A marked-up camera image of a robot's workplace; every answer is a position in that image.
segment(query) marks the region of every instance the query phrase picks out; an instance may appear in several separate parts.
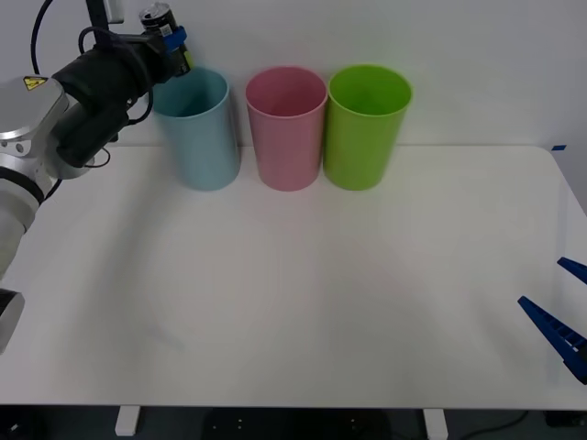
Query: white wall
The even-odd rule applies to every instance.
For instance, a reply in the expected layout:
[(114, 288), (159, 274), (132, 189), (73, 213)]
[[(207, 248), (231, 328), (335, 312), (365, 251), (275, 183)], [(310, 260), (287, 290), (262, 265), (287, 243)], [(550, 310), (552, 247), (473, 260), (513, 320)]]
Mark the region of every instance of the white wall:
[[(402, 142), (569, 144), (587, 140), (585, 0), (171, 0), (196, 62), (226, 73), (249, 143), (243, 86), (256, 70), (301, 64), (331, 72), (372, 61), (403, 72), (415, 100)], [(150, 0), (127, 0), (127, 23)], [(0, 80), (31, 73), (29, 33), (41, 0), (4, 0)], [(39, 39), (39, 65), (77, 55), (84, 0), (55, 0)], [(157, 141), (152, 121), (126, 142)]]

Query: green cup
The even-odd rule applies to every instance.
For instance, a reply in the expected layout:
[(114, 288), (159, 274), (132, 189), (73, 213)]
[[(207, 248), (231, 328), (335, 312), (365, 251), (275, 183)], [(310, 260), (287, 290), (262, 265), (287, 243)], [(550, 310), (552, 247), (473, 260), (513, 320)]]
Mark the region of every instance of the green cup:
[(383, 178), (412, 86), (383, 66), (350, 66), (328, 83), (324, 171), (346, 190), (368, 190)]

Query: blue cup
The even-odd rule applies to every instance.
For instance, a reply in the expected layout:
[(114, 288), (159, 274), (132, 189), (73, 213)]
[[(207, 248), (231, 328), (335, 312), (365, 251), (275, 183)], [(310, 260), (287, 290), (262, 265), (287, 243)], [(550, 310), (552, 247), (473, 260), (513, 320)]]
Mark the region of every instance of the blue cup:
[(229, 89), (224, 76), (201, 67), (154, 88), (153, 110), (172, 145), (179, 174), (196, 190), (219, 190), (238, 175)]

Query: cup rim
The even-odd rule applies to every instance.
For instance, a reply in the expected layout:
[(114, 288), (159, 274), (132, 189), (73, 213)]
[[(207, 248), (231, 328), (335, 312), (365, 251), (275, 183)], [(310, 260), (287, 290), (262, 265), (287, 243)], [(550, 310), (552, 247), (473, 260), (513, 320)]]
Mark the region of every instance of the cup rim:
[[(252, 83), (252, 81), (255, 78), (257, 78), (258, 76), (262, 75), (263, 73), (270, 72), (270, 71), (275, 71), (275, 70), (280, 70), (280, 69), (294, 69), (294, 70), (298, 70), (298, 71), (308, 72), (308, 73), (311, 73), (312, 75), (314, 75), (324, 85), (324, 89), (325, 89), (324, 99), (322, 99), (322, 101), (320, 101), (320, 104), (318, 104), (312, 110), (310, 110), (308, 112), (305, 112), (305, 113), (301, 113), (300, 115), (277, 116), (277, 115), (272, 115), (270, 113), (265, 113), (265, 112), (262, 112), (261, 110), (259, 110), (257, 107), (255, 107), (253, 104), (251, 104), (250, 101), (249, 101), (249, 94), (247, 93), (247, 90), (249, 89), (250, 84)], [(306, 67), (295, 66), (295, 65), (271, 66), (271, 67), (268, 67), (267, 69), (263, 69), (262, 71), (258, 71), (257, 73), (255, 73), (252, 76), (252, 78), (250, 78), (250, 80), (247, 82), (247, 86), (245, 87), (245, 99), (247, 100), (247, 107), (250, 110), (254, 111), (255, 113), (257, 113), (259, 115), (270, 117), (272, 119), (283, 119), (283, 120), (285, 120), (285, 119), (296, 119), (298, 117), (303, 117), (303, 116), (311, 115), (311, 114), (319, 111), (321, 108), (324, 108), (324, 105), (328, 101), (328, 97), (329, 97), (328, 85), (327, 85), (327, 83), (324, 81), (324, 79), (320, 75), (318, 75), (315, 71), (312, 71), (310, 69), (307, 69)]]
[(212, 108), (209, 108), (208, 110), (206, 110), (205, 112), (202, 113), (198, 113), (197, 115), (189, 115), (189, 116), (170, 116), (170, 115), (165, 115), (163, 113), (158, 112), (157, 110), (155, 110), (155, 106), (153, 106), (153, 112), (160, 117), (169, 117), (170, 119), (192, 119), (192, 118), (196, 118), (196, 117), (200, 117), (200, 116), (204, 116), (207, 115), (209, 113), (214, 112), (220, 105), (222, 105), (229, 97), (230, 95), (230, 82), (228, 82), (227, 77), (224, 76), (222, 73), (220, 73), (219, 71), (216, 71), (214, 69), (209, 69), (207, 67), (193, 67), (192, 71), (196, 71), (196, 70), (200, 70), (200, 71), (207, 71), (207, 72), (212, 72), (215, 73), (216, 75), (220, 76), (220, 78), (222, 78), (222, 81), (224, 81), (224, 84), (227, 86), (227, 92), (224, 94), (224, 96), (222, 97), (222, 99), (220, 101), (218, 101), (218, 104), (216, 104), (215, 106), (213, 106)]
[[(394, 112), (391, 112), (391, 113), (385, 113), (383, 115), (369, 115), (368, 113), (355, 112), (354, 110), (349, 109), (345, 105), (341, 104), (337, 99), (335, 99), (335, 97), (332, 95), (332, 92), (330, 90), (331, 89), (330, 86), (332, 85), (333, 80), (338, 75), (340, 75), (342, 72), (346, 72), (350, 69), (354, 69), (357, 67), (376, 67), (378, 69), (384, 69), (385, 71), (388, 71), (389, 73), (393, 73), (394, 75), (397, 75), (402, 81), (404, 81), (404, 83), (407, 85), (407, 88), (410, 90), (410, 99), (407, 100), (407, 103), (405, 103), (405, 105), (402, 108), (395, 110)], [(403, 112), (412, 103), (412, 99), (414, 98), (414, 86), (400, 72), (395, 71), (393, 69), (390, 69), (387, 66), (383, 66), (381, 64), (375, 64), (375, 63), (351, 64), (347, 67), (340, 69), (339, 71), (337, 71), (334, 75), (332, 75), (330, 77), (330, 79), (328, 80), (328, 97), (330, 98), (330, 100), (333, 103), (338, 105), (338, 107), (340, 107), (342, 110), (349, 112), (353, 115), (362, 116), (362, 117), (373, 117), (373, 118), (389, 117), (389, 116), (397, 115), (398, 113)]]

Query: plastic cup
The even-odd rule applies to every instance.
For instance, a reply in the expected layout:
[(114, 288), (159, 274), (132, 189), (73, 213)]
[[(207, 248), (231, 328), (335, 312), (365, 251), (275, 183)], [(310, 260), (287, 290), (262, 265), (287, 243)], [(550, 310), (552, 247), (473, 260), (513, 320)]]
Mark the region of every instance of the plastic cup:
[(312, 71), (275, 67), (246, 90), (261, 180), (279, 191), (310, 185), (320, 171), (327, 87)]
[(328, 84), (324, 171), (337, 186), (367, 190), (383, 178), (412, 86), (383, 66), (350, 66)]
[(195, 68), (154, 89), (153, 110), (172, 145), (186, 185), (201, 191), (224, 188), (240, 168), (229, 85), (218, 72)]

